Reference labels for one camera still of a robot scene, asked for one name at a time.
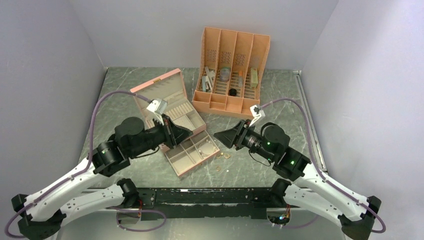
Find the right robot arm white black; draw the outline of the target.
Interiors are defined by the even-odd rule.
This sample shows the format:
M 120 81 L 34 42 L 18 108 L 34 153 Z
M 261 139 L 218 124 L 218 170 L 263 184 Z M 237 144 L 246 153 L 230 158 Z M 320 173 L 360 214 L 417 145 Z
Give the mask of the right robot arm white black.
M 381 200 L 355 193 L 316 168 L 289 146 L 290 137 L 277 124 L 268 122 L 256 132 L 249 120 L 240 120 L 213 136 L 229 149 L 247 148 L 271 164 L 279 175 L 269 190 L 275 207 L 301 207 L 335 223 L 352 240 L 369 239 Z

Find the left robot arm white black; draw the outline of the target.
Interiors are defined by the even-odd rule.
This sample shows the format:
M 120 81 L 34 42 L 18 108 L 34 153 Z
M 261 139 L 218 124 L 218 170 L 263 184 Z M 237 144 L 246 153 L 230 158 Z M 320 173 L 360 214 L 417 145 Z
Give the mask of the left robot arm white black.
M 128 167 L 132 159 L 145 152 L 160 145 L 174 148 L 192 134 L 190 129 L 176 125 L 165 114 L 149 129 L 138 117 L 126 118 L 106 142 L 94 148 L 66 175 L 36 193 L 12 198 L 20 237 L 44 240 L 67 223 L 99 209 L 134 207 L 140 196 L 129 178 L 90 194 L 82 195 L 82 192 Z

